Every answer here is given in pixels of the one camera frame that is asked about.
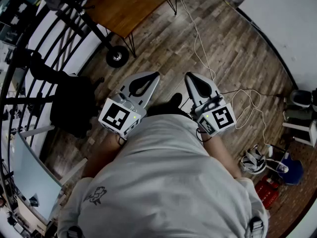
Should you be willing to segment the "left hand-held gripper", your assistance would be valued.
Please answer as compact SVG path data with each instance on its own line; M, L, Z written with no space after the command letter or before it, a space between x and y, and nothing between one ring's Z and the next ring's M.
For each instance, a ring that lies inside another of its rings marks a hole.
M107 130L126 139L146 115L149 102L160 80L157 71L144 71L128 76L118 87L121 92L106 99L98 121Z

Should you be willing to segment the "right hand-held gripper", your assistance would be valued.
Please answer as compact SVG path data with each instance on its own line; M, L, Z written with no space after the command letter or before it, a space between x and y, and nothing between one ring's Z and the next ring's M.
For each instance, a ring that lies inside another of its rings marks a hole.
M188 72L185 84L190 99L196 107L191 115L202 133L214 136L236 124L230 103L226 103L215 82L198 73Z

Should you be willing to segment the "person's right forearm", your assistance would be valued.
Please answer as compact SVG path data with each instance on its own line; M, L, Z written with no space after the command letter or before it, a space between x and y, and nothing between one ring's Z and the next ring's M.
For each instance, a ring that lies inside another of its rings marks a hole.
M201 135L203 140L203 146L208 154L217 159L226 170L233 176L234 179L242 177L238 164L234 161L232 155L228 152L221 137L215 135L213 137L208 134Z

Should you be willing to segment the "person's left forearm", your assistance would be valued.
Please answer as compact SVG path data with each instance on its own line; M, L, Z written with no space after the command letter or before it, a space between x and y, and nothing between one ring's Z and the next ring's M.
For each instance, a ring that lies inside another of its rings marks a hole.
M126 139L109 132L101 145L86 162L81 178L94 178L106 165L111 163L121 151Z

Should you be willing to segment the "person's right shoe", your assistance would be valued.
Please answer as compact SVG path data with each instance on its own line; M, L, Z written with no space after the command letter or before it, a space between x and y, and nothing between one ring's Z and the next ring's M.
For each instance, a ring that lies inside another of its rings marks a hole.
M170 99L169 103L176 108L179 108L179 106L182 103L182 94L181 93L175 93L172 98Z

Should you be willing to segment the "person's dark trousers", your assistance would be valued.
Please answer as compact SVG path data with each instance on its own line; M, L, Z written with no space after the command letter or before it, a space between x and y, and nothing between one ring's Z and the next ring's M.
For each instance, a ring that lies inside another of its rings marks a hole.
M147 116L157 116L157 115L181 115L189 119L192 119L186 112L180 109L180 102L169 101L160 105L152 106L147 110Z

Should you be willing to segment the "black wheeled stand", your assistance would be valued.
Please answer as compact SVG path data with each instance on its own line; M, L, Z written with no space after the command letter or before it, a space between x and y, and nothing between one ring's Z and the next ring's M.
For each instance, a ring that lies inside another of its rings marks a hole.
M98 28L97 23L95 23L86 12L89 9L94 9L95 6L80 6L77 3L70 3L69 5L76 10L80 18L88 25L94 34L101 40L102 44L108 49L106 55L107 64L113 68L120 68L124 66L129 59L129 52L127 48L120 45L113 46L110 42L114 33L110 32L107 36L105 36Z

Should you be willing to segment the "black bag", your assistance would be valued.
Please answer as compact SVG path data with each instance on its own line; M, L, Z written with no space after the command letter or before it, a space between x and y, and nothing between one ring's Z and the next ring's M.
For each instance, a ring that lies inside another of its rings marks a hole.
M94 84L87 77L59 73L50 112L52 124L77 138L92 128L90 119L98 114Z

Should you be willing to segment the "wooden table with hairpin legs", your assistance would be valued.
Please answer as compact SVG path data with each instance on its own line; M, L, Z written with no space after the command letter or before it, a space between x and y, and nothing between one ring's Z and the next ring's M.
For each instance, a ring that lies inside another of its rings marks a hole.
M128 48L135 56L133 31L164 2L177 14L177 4L171 0L88 0L85 7L95 23L123 40L129 39Z

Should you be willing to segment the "person's t-shirt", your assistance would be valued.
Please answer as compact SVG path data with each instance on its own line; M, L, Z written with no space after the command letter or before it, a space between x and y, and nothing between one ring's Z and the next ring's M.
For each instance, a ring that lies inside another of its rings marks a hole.
M248 178L233 178L181 115L147 117L116 158L81 178L58 238L265 238L267 211Z

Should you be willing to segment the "black mounted device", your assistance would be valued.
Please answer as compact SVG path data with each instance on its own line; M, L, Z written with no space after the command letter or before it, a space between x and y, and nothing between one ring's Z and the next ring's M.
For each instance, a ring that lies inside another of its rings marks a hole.
M39 52L30 52L29 69L36 80L46 81L51 84L60 83L59 72L46 65Z

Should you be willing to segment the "grey bin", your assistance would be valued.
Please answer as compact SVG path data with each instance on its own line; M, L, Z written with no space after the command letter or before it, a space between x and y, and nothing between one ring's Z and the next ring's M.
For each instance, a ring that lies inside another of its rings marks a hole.
M306 90L294 90L287 99L287 105L308 108L313 101L312 93Z

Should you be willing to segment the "white stool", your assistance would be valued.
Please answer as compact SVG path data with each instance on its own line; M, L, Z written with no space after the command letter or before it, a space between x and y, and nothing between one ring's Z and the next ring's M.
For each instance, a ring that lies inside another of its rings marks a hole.
M290 119L282 124L291 137L300 143L314 147L317 143L317 120Z

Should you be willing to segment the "red box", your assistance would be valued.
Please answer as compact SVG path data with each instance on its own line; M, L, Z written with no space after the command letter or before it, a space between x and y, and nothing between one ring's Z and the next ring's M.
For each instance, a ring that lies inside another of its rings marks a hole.
M255 190L262 201L265 209L269 209L273 202L278 198L278 188L280 184L269 178L268 176L264 176L256 185Z

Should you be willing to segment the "blue bag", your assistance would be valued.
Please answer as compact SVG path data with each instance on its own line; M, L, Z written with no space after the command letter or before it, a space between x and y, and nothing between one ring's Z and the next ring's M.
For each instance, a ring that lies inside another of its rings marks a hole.
M283 179L284 183L287 185L298 185L304 174L302 162L293 160L288 152L284 154L280 162L288 168L288 171L284 172L284 166L279 164L275 169L278 175Z

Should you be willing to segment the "frosted glass panel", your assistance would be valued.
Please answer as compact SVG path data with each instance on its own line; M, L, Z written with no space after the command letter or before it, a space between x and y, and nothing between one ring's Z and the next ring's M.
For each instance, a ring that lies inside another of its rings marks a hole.
M49 221L62 186L20 133L14 140L13 179L26 201L34 199L35 211Z

